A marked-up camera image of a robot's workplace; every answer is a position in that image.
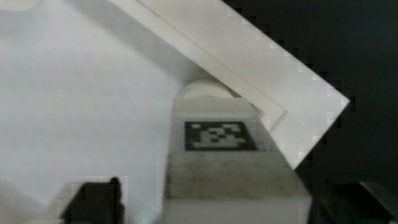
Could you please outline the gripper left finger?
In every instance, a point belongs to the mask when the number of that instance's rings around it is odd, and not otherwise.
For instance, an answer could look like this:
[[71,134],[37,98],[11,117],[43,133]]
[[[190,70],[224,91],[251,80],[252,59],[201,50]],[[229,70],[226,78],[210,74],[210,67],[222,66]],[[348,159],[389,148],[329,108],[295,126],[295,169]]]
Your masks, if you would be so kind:
[[64,224],[124,224],[123,189],[117,177],[85,182],[62,211]]

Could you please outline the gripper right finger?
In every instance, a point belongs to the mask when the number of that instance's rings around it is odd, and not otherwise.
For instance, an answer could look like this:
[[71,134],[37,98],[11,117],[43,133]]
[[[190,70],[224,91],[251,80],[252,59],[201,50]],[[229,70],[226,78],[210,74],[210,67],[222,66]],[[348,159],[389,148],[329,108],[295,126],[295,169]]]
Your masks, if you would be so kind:
[[307,224],[398,224],[398,196],[377,182],[322,182],[309,192]]

